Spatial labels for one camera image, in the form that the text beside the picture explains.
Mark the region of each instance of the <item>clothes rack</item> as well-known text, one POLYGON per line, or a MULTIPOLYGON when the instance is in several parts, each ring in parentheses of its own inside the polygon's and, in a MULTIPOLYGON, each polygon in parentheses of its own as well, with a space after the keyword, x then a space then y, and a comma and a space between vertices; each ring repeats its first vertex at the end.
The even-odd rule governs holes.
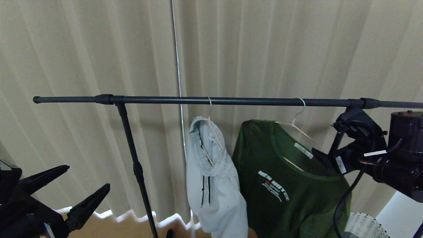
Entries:
MULTIPOLYGON (((358 107, 362 109, 373 108, 423 108, 423 102, 394 102, 379 101, 371 98, 360 99, 303 99, 308 107, 358 107)), ((143 168, 138 160, 137 151, 132 137, 131 127, 126 111, 126 103, 141 104, 212 104, 214 105, 269 105, 269 106, 303 106, 303 101, 298 98, 239 98, 239 97, 134 97, 101 94, 94 97, 34 97, 35 103, 47 102, 94 102, 105 105, 116 105, 122 119, 132 162, 134 174, 137 178, 146 208, 148 221, 154 238, 158 238, 154 225, 152 210, 144 183, 143 168)), ((342 135, 338 134, 332 144, 331 151, 338 148, 342 135)))

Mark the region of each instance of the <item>laundry basket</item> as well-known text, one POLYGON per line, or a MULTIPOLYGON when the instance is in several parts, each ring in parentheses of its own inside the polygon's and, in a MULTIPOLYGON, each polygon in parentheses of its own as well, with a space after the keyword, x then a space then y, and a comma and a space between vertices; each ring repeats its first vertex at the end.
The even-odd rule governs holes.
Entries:
POLYGON ((343 238, 389 238, 386 230, 365 213, 350 213, 343 238))

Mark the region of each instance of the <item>green shirt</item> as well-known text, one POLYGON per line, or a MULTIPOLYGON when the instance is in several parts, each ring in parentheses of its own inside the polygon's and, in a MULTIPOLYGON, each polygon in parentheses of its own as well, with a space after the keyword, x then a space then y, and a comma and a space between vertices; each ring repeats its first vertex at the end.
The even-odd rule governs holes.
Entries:
MULTIPOLYGON (((336 238, 333 214, 349 185, 310 157, 279 124, 242 124, 232 160, 247 201, 248 226, 260 238, 336 238)), ((340 210, 341 234, 350 203, 351 195, 340 210)))

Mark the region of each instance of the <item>hanger hook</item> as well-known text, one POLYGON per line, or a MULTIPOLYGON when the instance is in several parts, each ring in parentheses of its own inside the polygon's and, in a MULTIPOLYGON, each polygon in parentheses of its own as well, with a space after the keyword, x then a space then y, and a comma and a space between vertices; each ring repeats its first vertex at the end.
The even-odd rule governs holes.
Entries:
POLYGON ((210 111, 209 111, 209 118, 210 118, 210 114, 212 113, 212 109, 213 109, 213 104, 212 104, 212 100, 210 99, 210 97, 208 97, 209 98, 209 101, 210 101, 210 111))
POLYGON ((301 112, 299 112, 299 113, 297 113, 297 114, 295 114, 295 116, 294 116, 294 121, 295 121, 295 119, 297 118, 297 116, 298 115, 300 115, 301 113, 303 113, 304 112, 304 110, 305 110, 305 102, 304 102, 304 100, 302 99, 302 98, 299 98, 299 97, 297 97, 299 100, 301 100, 302 101, 302 103, 304 104, 304 106, 303 106, 303 108, 302 108, 302 110, 301 110, 301 112))

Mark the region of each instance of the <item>curtain fold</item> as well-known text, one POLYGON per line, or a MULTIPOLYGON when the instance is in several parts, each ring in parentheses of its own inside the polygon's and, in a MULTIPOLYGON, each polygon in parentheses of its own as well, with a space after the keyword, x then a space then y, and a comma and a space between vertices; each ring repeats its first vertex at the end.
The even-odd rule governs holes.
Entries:
MULTIPOLYGON (((174 1, 183 96, 423 102, 423 1, 174 1)), ((104 183, 98 212, 145 209, 114 106, 33 96, 179 96, 169 1, 0 2, 0 141, 25 176, 68 164, 36 193, 75 205, 104 183)), ((157 220, 190 219, 179 105, 127 105, 157 220)), ((184 105, 185 132, 209 105, 184 105)), ((213 105, 232 154, 249 119, 290 122, 300 107, 213 105)), ((390 112, 369 115, 388 130, 390 112)), ((297 126, 329 150, 344 108, 306 107, 297 126)), ((295 138, 313 146, 292 131, 295 138)), ((347 175, 352 182, 356 173, 347 175)), ((364 176, 352 211, 376 216, 394 190, 364 176)))

